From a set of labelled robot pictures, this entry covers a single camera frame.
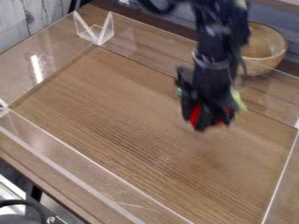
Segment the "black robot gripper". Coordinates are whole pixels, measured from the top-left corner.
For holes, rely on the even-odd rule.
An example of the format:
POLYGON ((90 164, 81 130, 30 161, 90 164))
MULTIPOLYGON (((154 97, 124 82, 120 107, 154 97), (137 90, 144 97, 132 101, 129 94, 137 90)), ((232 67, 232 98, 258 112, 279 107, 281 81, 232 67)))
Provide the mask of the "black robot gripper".
POLYGON ((204 132, 209 127, 229 126, 236 114, 236 104, 205 104, 196 103, 192 93, 184 88, 194 88, 205 97, 229 89, 234 79, 232 63, 228 59, 218 62, 205 62, 200 59, 193 61, 194 68, 185 66, 176 68, 174 85, 181 104, 181 117, 184 121, 190 119, 196 131, 204 132))

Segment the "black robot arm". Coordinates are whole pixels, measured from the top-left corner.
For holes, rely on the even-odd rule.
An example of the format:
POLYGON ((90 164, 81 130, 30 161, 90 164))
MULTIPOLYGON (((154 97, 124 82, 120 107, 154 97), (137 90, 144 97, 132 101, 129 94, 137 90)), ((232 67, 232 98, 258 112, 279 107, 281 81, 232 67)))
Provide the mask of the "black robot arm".
POLYGON ((189 4, 198 40, 190 52, 193 68, 176 68, 181 117, 198 132, 230 125, 245 108, 234 83, 238 71, 246 69, 241 47, 249 38, 248 0, 165 0, 162 9, 150 0, 137 1, 157 15, 189 4))

